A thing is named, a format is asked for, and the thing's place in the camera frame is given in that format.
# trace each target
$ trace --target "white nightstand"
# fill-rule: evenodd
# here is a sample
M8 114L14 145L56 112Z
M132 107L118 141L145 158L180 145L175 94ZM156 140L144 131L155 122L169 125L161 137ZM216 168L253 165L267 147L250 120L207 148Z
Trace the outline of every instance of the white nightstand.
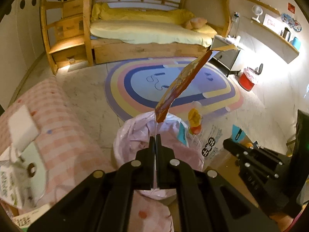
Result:
M211 44L211 48L222 47L230 44L231 43L229 43L225 38L219 35L215 35L214 40ZM212 64L215 65L218 69L220 69L226 76L230 74L238 74L240 72L240 69L234 70L233 66L239 59L241 51L242 50L238 48L237 50L219 52L214 56L214 59L217 62L212 62Z

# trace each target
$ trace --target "red trash can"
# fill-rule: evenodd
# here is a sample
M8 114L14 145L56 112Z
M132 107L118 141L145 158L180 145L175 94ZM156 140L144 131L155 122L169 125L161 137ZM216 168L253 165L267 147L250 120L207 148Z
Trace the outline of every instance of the red trash can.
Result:
M239 78L239 84L241 85L242 88L244 88L247 91L251 91L251 89L254 86L254 83L252 83L246 76L245 73L243 73L240 78Z

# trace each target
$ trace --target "wooden bunk bed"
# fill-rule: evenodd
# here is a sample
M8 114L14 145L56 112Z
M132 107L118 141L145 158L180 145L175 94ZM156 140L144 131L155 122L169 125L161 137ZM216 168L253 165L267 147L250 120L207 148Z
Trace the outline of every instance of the wooden bunk bed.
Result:
M132 58L147 58L147 57L173 57L173 56L188 56L198 57L206 51L206 48L197 44L184 44L184 43L147 43L147 44L131 44L125 43L118 39L98 38L91 39L91 15L93 5L98 0L68 0L61 2L47 2L42 0L41 3L41 23L44 38L44 44L48 55L48 60L52 71L56 73L57 69L68 65L73 61L80 61L82 59L88 60L88 65L93 66L95 63L105 63L120 61ZM128 0L99 0L108 1L108 3L115 2L128 2ZM224 26L217 26L209 24L215 29L219 35L226 37L230 27L231 18L229 15L229 0L223 1L223 10L225 22ZM185 8L186 0L180 2L170 0L134 0L139 3L161 4L169 6L172 9ZM46 10L53 8L62 8L63 19L52 23L46 24ZM80 27L81 17L83 19L83 29ZM79 30L70 30L67 26L68 22L71 24L79 25ZM50 46L48 40L47 30L55 27L56 33L61 27L67 30L67 35L63 38L57 38L55 45Z

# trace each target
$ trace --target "rainbow rug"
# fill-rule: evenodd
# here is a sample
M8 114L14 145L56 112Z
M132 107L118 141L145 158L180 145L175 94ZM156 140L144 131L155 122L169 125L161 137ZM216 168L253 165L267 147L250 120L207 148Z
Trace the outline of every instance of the rainbow rug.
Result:
M143 58L118 62L106 79L105 95L113 111L126 121L153 111L169 85L195 58ZM187 120L191 102L202 104L204 118L215 118L239 108L243 97L234 82L207 63L169 112Z

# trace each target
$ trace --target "white plastic bag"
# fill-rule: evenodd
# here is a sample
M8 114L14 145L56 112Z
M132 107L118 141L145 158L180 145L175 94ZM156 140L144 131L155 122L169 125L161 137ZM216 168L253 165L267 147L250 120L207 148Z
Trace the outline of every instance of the white plastic bag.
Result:
M251 83L256 85L259 82L259 75L255 74L249 67L244 69L244 74Z
M134 160L137 151L147 148L149 138L155 134L154 112L143 113L135 118L127 120L118 130L114 140L114 155L117 166ZM164 122L157 124L157 134L161 135L162 145L174 150L175 158L188 163L194 170L202 171L204 157L200 149L188 140L188 146L182 144L178 139L180 123L188 129L186 123L173 114L168 113ZM176 194L175 189L141 190L141 194L155 200L162 200Z

